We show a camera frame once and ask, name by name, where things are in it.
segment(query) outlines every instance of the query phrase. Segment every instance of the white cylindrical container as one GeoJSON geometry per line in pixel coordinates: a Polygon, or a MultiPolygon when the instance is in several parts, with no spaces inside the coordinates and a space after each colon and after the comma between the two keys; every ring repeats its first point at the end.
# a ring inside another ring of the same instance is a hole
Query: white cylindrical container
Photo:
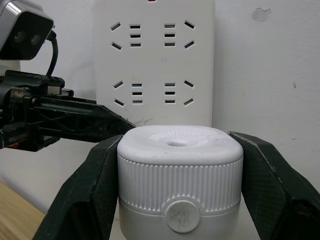
{"type": "Polygon", "coordinates": [[[118,145],[120,226],[127,240],[229,240],[243,149],[202,126],[143,126],[118,145]]]}

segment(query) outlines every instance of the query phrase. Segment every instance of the depth camera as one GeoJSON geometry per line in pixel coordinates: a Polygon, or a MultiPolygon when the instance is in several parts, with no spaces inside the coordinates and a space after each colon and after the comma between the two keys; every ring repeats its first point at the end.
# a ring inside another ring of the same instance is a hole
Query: depth camera
{"type": "Polygon", "coordinates": [[[0,0],[0,60],[31,60],[54,26],[43,8],[28,0],[0,0]]]}

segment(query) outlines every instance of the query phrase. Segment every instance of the table surface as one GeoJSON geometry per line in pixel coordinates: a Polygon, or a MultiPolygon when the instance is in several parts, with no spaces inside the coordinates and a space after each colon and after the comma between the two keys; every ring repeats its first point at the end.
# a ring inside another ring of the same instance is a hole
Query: table surface
{"type": "Polygon", "coordinates": [[[0,240],[31,240],[45,215],[0,182],[0,240]]]}

